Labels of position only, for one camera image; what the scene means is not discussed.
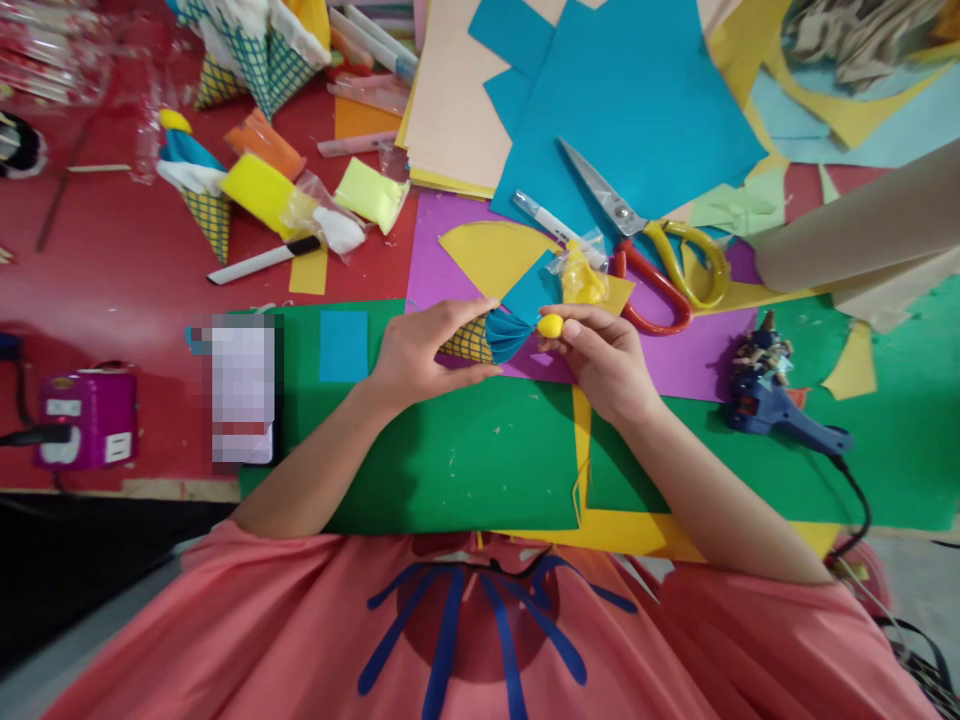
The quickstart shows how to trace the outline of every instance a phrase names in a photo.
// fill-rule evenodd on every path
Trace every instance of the scissor blade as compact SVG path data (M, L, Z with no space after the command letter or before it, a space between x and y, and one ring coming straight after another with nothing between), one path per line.
M610 221L617 226L620 233L625 237L630 237L642 231L647 225L646 219L633 211L627 201L617 194L613 187L603 179L603 176L593 168L593 165L586 161L583 155L574 150L562 137L558 137L557 140L560 141L560 145L567 153L567 157L570 158L573 167L580 174L583 183L593 193L597 202L600 203L600 207L603 208Z

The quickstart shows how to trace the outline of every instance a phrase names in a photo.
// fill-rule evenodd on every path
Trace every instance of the person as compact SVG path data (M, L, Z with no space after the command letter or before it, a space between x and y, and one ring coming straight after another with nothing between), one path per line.
M633 327L592 306L544 308L564 326L541 349L566 358L706 564L679 564L655 597L598 551L323 534L394 418L500 374L435 362L496 304L393 319L370 377L46 717L937 717L813 550L667 409Z

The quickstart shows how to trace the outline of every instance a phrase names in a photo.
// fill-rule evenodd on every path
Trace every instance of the red scissors handle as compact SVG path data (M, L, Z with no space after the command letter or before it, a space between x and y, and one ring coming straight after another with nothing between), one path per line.
M648 335L673 335L686 330L690 321L693 319L693 309L690 307L690 301L680 292L663 273L657 270L650 261L637 252L633 246L633 238L625 238L617 247L617 252L613 259L613 274L619 278L626 279L627 263L640 273L644 280L657 290L660 295L665 297L670 305L673 306L676 315L676 322L673 325L654 325L649 320L642 318L633 308L633 304L628 300L623 306L623 317L629 320L641 332Z

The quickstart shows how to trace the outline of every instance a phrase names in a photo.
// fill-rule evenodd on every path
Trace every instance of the hand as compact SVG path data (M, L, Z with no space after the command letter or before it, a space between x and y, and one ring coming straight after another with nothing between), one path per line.
M620 428L645 422L665 407L627 320L593 305L550 305L540 312L559 315L564 323L560 338L541 340L539 350L557 350L567 359L600 417Z
M503 374L497 365L478 363L450 370L434 359L461 325L499 304L490 298L444 300L423 312L393 318L383 334L377 366L361 385L392 412L400 413L418 402Z

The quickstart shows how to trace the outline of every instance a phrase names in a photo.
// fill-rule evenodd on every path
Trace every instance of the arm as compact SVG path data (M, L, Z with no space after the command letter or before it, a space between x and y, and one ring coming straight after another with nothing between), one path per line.
M502 372L495 365L449 370L434 360L457 328L498 304L485 299L446 301L391 320L370 377L354 387L231 519L247 532L267 538L307 537L323 530L370 446L397 415L418 402Z
M589 305L542 312L565 322L561 339L541 347L567 358L594 409L617 428L711 565L797 584L832 581L790 524L666 407L629 322Z

